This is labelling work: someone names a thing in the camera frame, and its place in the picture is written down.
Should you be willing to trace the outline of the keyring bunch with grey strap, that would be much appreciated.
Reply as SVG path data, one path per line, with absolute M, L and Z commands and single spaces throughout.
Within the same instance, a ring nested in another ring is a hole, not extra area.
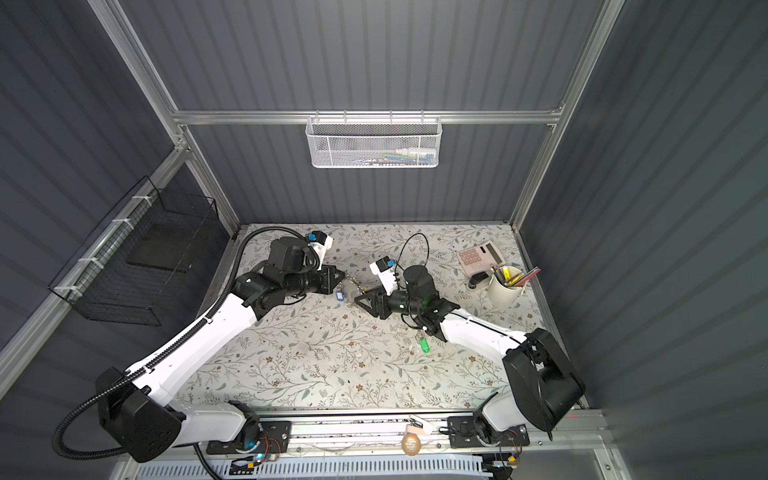
M 354 299 L 365 293 L 367 287 L 353 278 L 345 278 L 335 287 L 335 297 L 342 303 L 353 303 Z

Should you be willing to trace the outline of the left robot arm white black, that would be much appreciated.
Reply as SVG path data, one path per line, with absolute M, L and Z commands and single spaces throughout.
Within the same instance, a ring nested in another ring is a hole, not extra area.
M 283 233 L 271 242 L 266 260 L 234 273 L 222 297 L 172 340 L 125 372 L 110 369 L 99 377 L 98 389 L 113 389 L 98 402 L 100 424 L 135 461 L 210 441 L 229 443 L 242 453 L 261 448 L 259 417 L 244 404 L 183 406 L 175 397 L 222 347 L 287 298 L 331 295 L 344 279 L 342 271 L 324 262 L 333 245 L 329 235 Z

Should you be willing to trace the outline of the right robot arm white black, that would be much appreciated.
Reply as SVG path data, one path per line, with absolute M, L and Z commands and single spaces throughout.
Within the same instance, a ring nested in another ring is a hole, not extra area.
M 458 345 L 501 366 L 510 391 L 495 393 L 473 412 L 477 437 L 496 443 L 512 428 L 533 426 L 550 434 L 586 393 L 586 385 L 555 337 L 537 328 L 525 333 L 476 317 L 441 297 L 424 265 L 403 271 L 385 257 L 369 265 L 379 287 L 355 298 L 371 316 L 399 314 L 410 328 Z

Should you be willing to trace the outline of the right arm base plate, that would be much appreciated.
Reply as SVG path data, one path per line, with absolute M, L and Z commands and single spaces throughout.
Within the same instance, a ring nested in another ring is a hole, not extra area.
M 524 424 L 506 430 L 495 430 L 480 417 L 450 416 L 446 425 L 438 429 L 449 437 L 452 448 L 510 447 L 520 449 L 530 445 L 528 429 Z

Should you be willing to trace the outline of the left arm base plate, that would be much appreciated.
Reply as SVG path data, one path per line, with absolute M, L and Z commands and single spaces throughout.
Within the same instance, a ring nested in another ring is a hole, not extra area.
M 210 441 L 205 453 L 208 455 L 282 454 L 288 449 L 291 433 L 292 423 L 289 421 L 250 422 L 232 441 Z

